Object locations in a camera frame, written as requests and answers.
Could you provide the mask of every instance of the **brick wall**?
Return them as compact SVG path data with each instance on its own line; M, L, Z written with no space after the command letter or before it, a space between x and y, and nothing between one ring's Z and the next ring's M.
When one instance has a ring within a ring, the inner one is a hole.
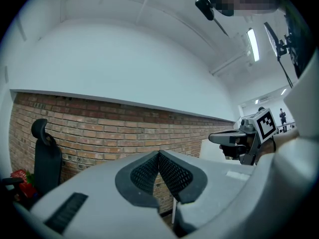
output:
M199 156L212 132L233 123L183 114L84 99L18 93L11 114L9 149L13 171L33 172L36 139L31 125L46 118L46 131L63 153L61 182L96 164L135 153L173 150ZM154 195L160 212L172 208L172 196L160 176Z

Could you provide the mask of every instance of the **white ceiling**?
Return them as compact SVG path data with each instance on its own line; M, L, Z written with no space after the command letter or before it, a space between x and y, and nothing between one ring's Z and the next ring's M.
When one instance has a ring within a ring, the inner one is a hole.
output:
M254 99L248 100L248 101L242 103L241 107L245 108L248 106L253 106L253 105L255 105L256 100L259 100L258 105L262 106L263 104L265 104L269 101L274 101L274 100L279 99L279 98L284 98L290 91L291 91L291 88L289 87L289 85L287 85L287 86L284 86L280 89L277 89L275 91L267 93L265 95L255 97Z
M63 0L62 19L109 18L149 28L180 44L203 62L209 71L228 87L245 84L267 69L274 56L263 23L267 21L283 38L286 22L283 13L244 17L215 17L208 21L197 9L195 0ZM246 32L253 28L259 45L260 61L254 62Z

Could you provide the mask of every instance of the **red object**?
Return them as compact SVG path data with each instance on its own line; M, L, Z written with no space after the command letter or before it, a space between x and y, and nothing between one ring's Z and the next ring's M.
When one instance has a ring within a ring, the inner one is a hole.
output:
M22 178L24 180L24 182L19 184L21 191L26 195L26 197L28 197L28 198L33 197L33 195L36 193L36 190L35 190L35 188L33 188L31 183L27 183L26 173L22 169L11 173L11 177L12 178Z

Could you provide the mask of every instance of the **black office chair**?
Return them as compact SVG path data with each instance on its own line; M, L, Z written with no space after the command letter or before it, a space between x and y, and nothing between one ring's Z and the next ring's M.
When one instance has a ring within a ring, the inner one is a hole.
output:
M34 158L34 187L38 192L37 199L60 183L62 153L56 145L55 139L45 132L47 122L47 119L37 119L31 128L32 135L37 138ZM21 178L6 178L2 180L2 183L13 185L22 200L22 204L27 208L31 207L37 200L26 199L19 188L19 184L23 183Z

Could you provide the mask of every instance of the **chair headrest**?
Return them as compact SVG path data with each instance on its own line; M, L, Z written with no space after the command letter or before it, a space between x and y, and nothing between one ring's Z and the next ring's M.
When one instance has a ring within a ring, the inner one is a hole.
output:
M45 126L48 123L47 119L37 119L31 128L32 135L41 140L45 145L50 146L49 141L46 139L47 133L45 132Z

